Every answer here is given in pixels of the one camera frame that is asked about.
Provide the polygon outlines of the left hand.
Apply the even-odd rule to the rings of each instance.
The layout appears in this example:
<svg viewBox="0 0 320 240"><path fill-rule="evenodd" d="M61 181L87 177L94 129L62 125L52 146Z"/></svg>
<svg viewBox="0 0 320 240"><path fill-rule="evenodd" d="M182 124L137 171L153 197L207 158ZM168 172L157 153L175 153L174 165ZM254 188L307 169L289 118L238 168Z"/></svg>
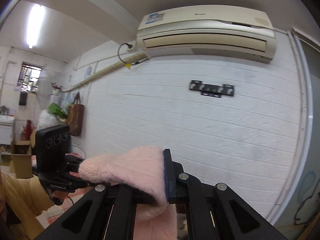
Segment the left hand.
<svg viewBox="0 0 320 240"><path fill-rule="evenodd" d="M68 197L68 195L69 195L68 192L63 192L63 191L52 192L53 201L56 205L61 205L64 202L64 200Z"/></svg>

